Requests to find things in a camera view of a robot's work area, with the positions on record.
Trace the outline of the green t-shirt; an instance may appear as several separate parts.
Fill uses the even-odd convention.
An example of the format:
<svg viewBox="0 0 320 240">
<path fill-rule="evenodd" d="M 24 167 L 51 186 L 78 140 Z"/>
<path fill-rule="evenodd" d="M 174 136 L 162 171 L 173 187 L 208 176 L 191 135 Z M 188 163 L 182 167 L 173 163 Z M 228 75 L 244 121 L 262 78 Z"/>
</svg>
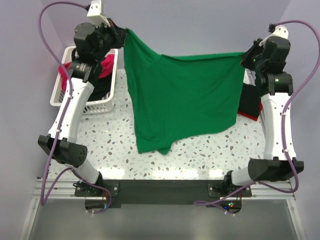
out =
<svg viewBox="0 0 320 240">
<path fill-rule="evenodd" d="M 245 73 L 241 52 L 169 56 L 129 30 L 123 54 L 139 153 L 165 155 L 175 141 L 236 123 Z"/>
</svg>

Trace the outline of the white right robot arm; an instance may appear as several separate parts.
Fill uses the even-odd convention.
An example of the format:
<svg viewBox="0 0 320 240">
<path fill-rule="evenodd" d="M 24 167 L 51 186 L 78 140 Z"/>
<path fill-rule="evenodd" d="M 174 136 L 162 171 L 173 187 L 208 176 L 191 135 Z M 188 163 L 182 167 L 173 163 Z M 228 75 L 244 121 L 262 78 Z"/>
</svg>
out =
<svg viewBox="0 0 320 240">
<path fill-rule="evenodd" d="M 264 114 L 265 147 L 262 159 L 250 159 L 248 166 L 224 176 L 223 192 L 235 196 L 241 186 L 254 182 L 282 182 L 304 170 L 292 142 L 289 100 L 293 78 L 284 72 L 291 43 L 280 36 L 258 39 L 243 54 L 242 66 L 255 72 Z"/>
</svg>

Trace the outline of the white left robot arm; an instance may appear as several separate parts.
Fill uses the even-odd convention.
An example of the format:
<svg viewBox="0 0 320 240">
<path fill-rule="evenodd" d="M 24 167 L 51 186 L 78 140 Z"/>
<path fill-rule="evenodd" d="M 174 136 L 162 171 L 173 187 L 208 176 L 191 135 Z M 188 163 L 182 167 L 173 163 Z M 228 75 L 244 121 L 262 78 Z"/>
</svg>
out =
<svg viewBox="0 0 320 240">
<path fill-rule="evenodd" d="M 86 191 L 99 196 L 104 184 L 101 174 L 87 159 L 88 149 L 77 144 L 78 128 L 86 103 L 97 85 L 102 72 L 101 62 L 111 49 L 125 44 L 128 30 L 111 23 L 110 26 L 81 23 L 75 28 L 72 61 L 63 101 L 58 115 L 47 135 L 40 135 L 38 145 L 48 155 L 48 160 L 74 170 L 83 181 Z"/>
</svg>

